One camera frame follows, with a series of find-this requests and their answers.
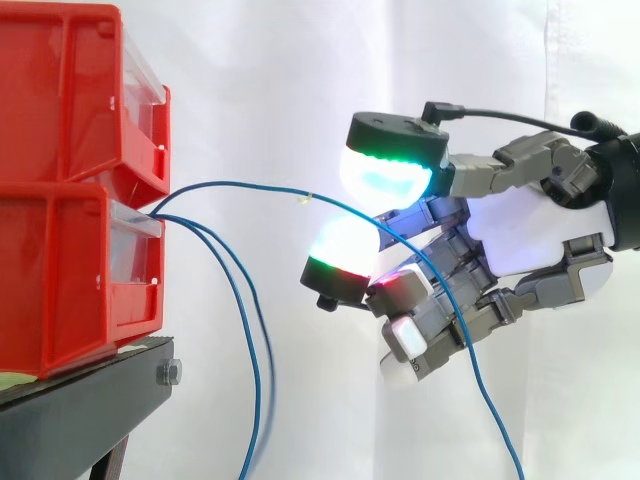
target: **red storage bin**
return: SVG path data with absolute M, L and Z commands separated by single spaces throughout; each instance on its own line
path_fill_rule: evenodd
M 46 378 L 162 326 L 164 224 L 92 184 L 0 183 L 0 372 Z
M 169 193 L 168 89 L 111 5 L 0 1 L 0 181 Z

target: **robotic hand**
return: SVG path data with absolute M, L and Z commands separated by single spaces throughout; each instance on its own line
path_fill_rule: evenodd
M 471 115 L 546 130 L 518 138 L 492 157 L 448 155 L 441 121 Z M 374 199 L 389 190 L 418 189 L 415 203 L 376 219 L 407 239 L 441 228 L 422 252 L 447 281 L 473 342 L 514 323 L 525 310 L 586 300 L 612 272 L 605 247 L 640 248 L 640 134 L 627 135 L 589 112 L 574 116 L 571 127 L 432 102 L 419 119 L 354 115 L 347 146 L 354 155 L 366 155 L 359 162 L 410 165 L 399 175 L 365 166 L 360 187 L 366 181 L 383 185 Z M 560 133 L 596 144 L 581 150 Z M 335 230 L 336 236 L 338 243 L 353 243 L 348 229 Z M 375 246 L 382 251 L 395 243 L 380 231 Z M 347 262 L 359 253 L 345 251 Z M 381 368 L 392 383 L 417 382 L 465 348 L 451 302 L 419 257 L 412 255 L 373 282 L 317 257 L 312 251 L 301 282 L 320 293 L 318 306 L 361 306 L 387 318 L 382 335 L 390 352 Z M 515 288 L 496 288 L 500 277 L 525 273 Z

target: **white fingertip pad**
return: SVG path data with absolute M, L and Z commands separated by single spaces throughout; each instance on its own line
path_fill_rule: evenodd
M 424 275 L 424 272 L 417 263 L 410 263 L 409 265 L 405 265 L 398 271 L 402 272 L 404 270 L 409 270 L 415 273 L 422 285 L 424 285 L 424 288 L 429 293 L 429 295 L 433 295 L 433 286 L 429 283 L 429 280 L 427 280 L 427 277 Z
M 600 290 L 613 273 L 613 262 L 607 262 L 593 267 L 580 270 L 580 283 L 584 292 L 585 300 L 593 298 L 593 295 Z
M 427 342 L 411 317 L 404 316 L 391 322 L 391 331 L 409 360 L 427 351 Z
M 382 373 L 385 385 L 390 387 L 401 388 L 418 383 L 413 366 L 409 362 L 398 362 L 391 352 L 380 360 L 380 373 Z

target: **gray metal bracket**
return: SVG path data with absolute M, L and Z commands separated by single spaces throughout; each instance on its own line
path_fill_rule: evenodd
M 492 157 L 451 155 L 449 161 L 455 168 L 449 192 L 453 197 L 479 198 L 550 178 L 575 198 L 598 179 L 589 154 L 549 131 L 520 137 Z

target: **black cable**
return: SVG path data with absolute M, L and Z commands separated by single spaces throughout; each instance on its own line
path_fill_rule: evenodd
M 545 122 L 544 120 L 538 120 L 524 115 L 518 115 L 515 113 L 500 112 L 498 110 L 483 110 L 478 108 L 465 108 L 465 117 L 487 117 L 487 118 L 500 118 L 502 120 L 510 120 L 512 122 L 526 123 L 527 125 L 533 125 L 534 127 L 543 128 L 545 130 L 551 130 L 552 132 L 562 133 L 563 135 L 570 135 L 573 137 L 584 138 L 597 142 L 599 140 L 594 139 L 593 135 L 588 132 L 581 132 L 580 130 L 574 130 L 573 128 L 561 127 L 553 123 Z

